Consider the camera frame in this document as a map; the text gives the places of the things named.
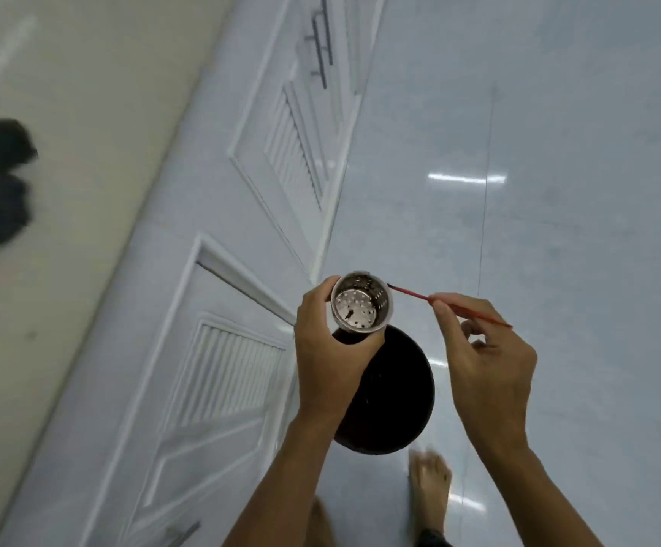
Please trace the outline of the person's left hand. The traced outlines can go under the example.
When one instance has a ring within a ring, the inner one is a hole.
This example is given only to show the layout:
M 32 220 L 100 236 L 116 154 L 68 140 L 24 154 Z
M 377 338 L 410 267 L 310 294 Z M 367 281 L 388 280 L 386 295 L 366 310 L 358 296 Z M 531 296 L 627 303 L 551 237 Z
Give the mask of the person's left hand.
M 300 413 L 337 427 L 356 394 L 362 374 L 383 346 L 382 329 L 359 343 L 336 340 L 325 313 L 303 313 L 298 307 L 295 348 L 298 362 Z

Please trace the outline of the person's right hand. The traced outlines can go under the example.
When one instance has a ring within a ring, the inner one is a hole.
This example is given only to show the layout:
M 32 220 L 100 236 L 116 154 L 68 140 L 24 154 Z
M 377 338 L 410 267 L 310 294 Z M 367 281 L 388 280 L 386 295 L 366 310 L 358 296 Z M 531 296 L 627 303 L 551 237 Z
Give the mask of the person's right hand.
M 430 299 L 442 299 L 505 321 L 488 300 L 442 292 L 430 295 Z M 453 403 L 474 447 L 529 446 L 526 410 L 537 364 L 536 350 L 514 329 L 486 324 L 491 348 L 471 351 L 466 370 L 450 370 L 448 366 Z

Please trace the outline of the perforated metal strainer cup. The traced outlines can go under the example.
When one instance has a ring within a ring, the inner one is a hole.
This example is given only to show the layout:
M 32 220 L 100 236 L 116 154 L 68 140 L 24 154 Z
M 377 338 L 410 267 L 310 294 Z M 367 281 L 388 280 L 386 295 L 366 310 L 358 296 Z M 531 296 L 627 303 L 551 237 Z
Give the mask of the perforated metal strainer cup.
M 341 276 L 331 290 L 329 304 L 338 327 L 359 335 L 382 330 L 394 311 L 390 285 L 367 271 Z

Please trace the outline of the thin red paintbrush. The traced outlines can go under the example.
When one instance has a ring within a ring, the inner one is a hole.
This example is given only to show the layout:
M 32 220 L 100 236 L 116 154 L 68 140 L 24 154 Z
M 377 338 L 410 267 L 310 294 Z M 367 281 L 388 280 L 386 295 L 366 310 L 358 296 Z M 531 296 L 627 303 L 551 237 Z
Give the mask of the thin red paintbrush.
M 405 289 L 405 288 L 395 286 L 395 285 L 391 285 L 391 284 L 388 284 L 388 287 L 391 290 L 394 290 L 395 292 L 399 292 L 399 293 L 402 293 L 402 294 L 405 294 L 405 295 L 408 295 L 408 296 L 411 296 L 411 297 L 415 297 L 415 298 L 417 298 L 419 300 L 423 300 L 423 301 L 425 301 L 429 304 L 432 303 L 429 296 L 419 294 L 419 293 L 413 292 L 409 289 Z M 498 325 L 500 327 L 505 327 L 508 330 L 513 330 L 513 327 L 512 327 L 511 324 L 508 324 L 506 321 L 502 321 L 500 319 L 494 318 L 493 316 L 491 316 L 489 314 L 486 314 L 486 313 L 483 313 L 483 312 L 480 312 L 480 311 L 476 311 L 476 310 L 471 309 L 471 308 L 465 308 L 461 305 L 457 305 L 457 304 L 454 304 L 454 303 L 448 303 L 448 305 L 455 312 L 455 314 L 459 314 L 459 316 L 463 316 L 463 317 L 466 317 L 466 318 L 469 318 L 469 319 L 479 319 L 481 321 L 485 321 L 485 322 L 490 323 L 490 324 Z

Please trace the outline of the person's right forearm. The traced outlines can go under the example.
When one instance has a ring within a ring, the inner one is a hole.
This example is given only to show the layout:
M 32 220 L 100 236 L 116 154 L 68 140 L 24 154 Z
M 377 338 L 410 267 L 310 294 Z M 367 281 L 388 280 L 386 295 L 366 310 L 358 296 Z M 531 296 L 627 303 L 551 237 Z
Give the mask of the person's right forearm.
M 604 547 L 526 444 L 476 446 L 524 547 Z

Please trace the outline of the person's left forearm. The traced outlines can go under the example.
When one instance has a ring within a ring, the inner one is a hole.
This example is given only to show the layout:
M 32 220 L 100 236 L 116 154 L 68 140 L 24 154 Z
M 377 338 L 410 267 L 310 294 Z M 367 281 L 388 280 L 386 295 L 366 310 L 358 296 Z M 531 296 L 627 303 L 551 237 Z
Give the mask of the person's left forearm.
M 303 547 L 338 423 L 335 414 L 298 412 L 222 547 Z

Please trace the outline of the black round bucket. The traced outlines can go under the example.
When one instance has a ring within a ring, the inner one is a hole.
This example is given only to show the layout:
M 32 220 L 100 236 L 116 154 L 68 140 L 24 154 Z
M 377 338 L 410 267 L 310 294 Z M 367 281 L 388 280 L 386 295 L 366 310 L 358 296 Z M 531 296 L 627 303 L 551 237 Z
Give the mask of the black round bucket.
M 359 454 L 408 447 L 426 428 L 435 403 L 432 366 L 417 342 L 392 325 L 362 374 L 334 440 Z

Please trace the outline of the white louvered cabinet door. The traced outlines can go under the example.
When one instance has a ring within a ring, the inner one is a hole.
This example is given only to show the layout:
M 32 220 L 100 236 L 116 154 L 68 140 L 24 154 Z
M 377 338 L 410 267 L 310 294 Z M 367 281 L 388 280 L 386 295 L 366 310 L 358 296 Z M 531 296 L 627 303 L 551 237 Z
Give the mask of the white louvered cabinet door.
M 327 90 L 311 75 L 306 35 L 320 0 L 280 2 L 228 155 L 315 281 L 361 96 L 344 99 L 334 66 Z
M 307 282 L 275 231 L 141 224 L 0 547 L 220 544 L 275 444 Z

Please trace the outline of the person's right foot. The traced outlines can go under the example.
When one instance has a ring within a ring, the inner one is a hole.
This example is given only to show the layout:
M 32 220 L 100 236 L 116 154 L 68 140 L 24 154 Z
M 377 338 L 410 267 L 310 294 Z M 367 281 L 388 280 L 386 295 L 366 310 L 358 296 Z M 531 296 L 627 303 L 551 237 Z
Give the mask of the person's right foot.
M 411 449 L 408 475 L 414 540 L 421 540 L 424 533 L 431 533 L 444 541 L 452 470 L 438 452 Z

